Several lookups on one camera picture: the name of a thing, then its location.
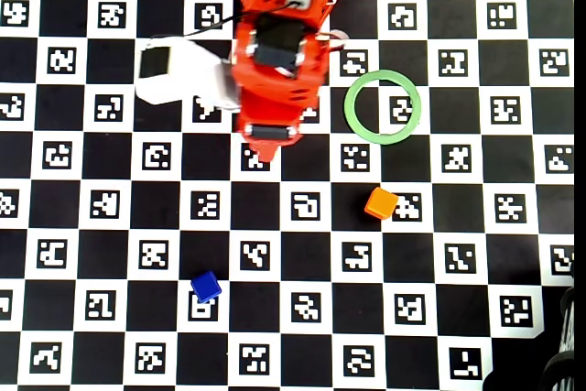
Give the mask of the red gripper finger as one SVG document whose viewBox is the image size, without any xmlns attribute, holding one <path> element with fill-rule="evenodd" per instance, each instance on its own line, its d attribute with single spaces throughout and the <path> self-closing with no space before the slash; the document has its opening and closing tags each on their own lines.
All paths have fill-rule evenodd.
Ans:
<svg viewBox="0 0 586 391">
<path fill-rule="evenodd" d="M 258 155 L 260 161 L 271 162 L 280 147 L 294 145 L 301 139 L 301 134 L 296 134 L 286 140 L 255 139 L 247 134 L 243 134 L 243 137 L 244 141 L 249 144 L 250 149 Z"/>
</svg>

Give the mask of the red gripper body with servo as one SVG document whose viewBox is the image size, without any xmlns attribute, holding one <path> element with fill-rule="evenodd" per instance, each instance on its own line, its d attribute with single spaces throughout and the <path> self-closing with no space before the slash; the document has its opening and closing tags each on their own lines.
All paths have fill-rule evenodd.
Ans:
<svg viewBox="0 0 586 391">
<path fill-rule="evenodd" d="M 238 127 L 246 139 L 298 139 L 300 117 L 319 105 L 326 67 L 301 67 L 295 75 L 282 68 L 237 65 L 233 76 L 240 87 Z"/>
</svg>

